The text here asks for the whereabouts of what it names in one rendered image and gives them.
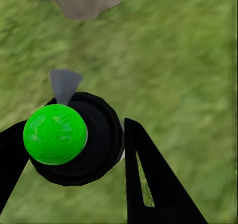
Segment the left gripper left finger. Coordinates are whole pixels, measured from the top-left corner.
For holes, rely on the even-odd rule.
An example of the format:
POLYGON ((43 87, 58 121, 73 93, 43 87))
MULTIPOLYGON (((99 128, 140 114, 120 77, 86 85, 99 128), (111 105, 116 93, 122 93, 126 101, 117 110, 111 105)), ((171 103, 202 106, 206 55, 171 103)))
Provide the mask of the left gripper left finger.
POLYGON ((0 132, 0 214, 29 160, 23 142, 26 122, 18 122, 0 132))

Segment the pesticide atomizer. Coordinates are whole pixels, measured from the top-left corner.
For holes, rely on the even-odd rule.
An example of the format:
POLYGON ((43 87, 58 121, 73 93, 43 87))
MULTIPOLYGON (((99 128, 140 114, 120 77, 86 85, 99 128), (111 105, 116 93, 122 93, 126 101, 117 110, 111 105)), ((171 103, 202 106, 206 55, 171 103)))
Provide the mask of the pesticide atomizer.
POLYGON ((51 183, 83 186, 109 173, 124 157, 124 127, 101 97, 75 92, 82 76, 49 73, 55 97, 27 119, 23 142, 29 158, 51 183))

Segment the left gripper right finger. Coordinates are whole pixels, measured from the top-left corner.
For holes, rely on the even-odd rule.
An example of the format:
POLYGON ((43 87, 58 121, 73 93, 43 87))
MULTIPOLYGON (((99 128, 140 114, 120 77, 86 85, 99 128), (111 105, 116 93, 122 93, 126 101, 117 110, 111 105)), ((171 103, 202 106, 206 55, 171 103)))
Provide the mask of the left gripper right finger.
POLYGON ((128 224, 208 224, 143 126, 124 119, 128 224), (155 204, 144 205, 136 151, 155 204))

